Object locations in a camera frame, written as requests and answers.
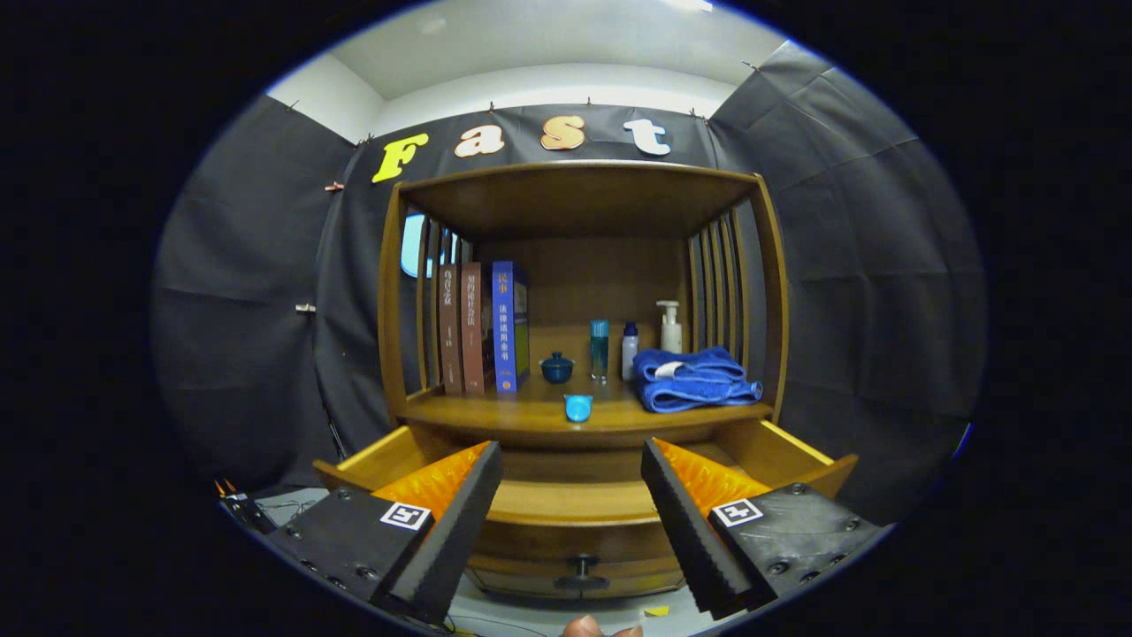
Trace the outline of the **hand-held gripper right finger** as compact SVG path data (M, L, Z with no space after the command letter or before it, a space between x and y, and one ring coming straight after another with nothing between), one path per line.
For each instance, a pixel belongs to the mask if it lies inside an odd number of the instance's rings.
M640 476L692 599L713 619L795 594L885 532L812 481L765 487L657 438Z

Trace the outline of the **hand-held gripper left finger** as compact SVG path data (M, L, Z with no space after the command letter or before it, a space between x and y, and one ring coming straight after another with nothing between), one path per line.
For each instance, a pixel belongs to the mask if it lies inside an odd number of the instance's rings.
M486 441L380 489L337 488L265 543L355 600L438 625L499 483L501 448Z

